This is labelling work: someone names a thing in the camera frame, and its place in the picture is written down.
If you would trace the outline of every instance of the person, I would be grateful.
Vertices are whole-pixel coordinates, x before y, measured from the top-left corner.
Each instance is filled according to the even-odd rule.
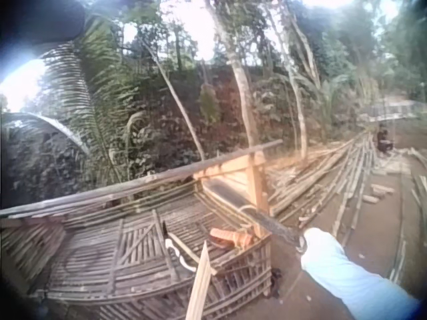
[[[376,135],[377,139],[377,148],[381,152],[387,154],[387,151],[393,149],[393,142],[388,140],[388,131],[384,124],[380,124],[380,128],[378,130],[378,133]]]
[[[342,300],[355,320],[413,319],[419,300],[388,279],[351,262],[327,232],[304,232],[307,249],[301,267],[315,282]]]

